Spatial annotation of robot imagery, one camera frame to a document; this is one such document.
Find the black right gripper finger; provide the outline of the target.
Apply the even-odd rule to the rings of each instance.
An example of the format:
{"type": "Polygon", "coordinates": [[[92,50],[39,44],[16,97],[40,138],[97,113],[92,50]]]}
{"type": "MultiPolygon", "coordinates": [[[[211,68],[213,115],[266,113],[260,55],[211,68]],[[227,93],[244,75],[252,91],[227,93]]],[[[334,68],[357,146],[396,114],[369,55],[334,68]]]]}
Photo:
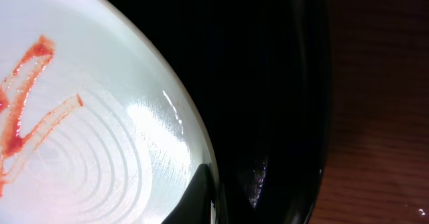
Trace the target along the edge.
{"type": "Polygon", "coordinates": [[[214,184],[208,164],[198,166],[182,198],[162,224],[210,224],[214,184]]]}

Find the mint green plate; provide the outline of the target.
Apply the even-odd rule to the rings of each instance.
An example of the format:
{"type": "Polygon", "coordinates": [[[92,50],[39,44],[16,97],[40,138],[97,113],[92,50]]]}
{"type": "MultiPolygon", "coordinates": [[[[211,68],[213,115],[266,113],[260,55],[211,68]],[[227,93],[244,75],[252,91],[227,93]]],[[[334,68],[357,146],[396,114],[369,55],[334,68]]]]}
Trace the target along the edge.
{"type": "Polygon", "coordinates": [[[208,164],[204,123],[107,0],[1,0],[1,222],[162,223],[208,164]]]}

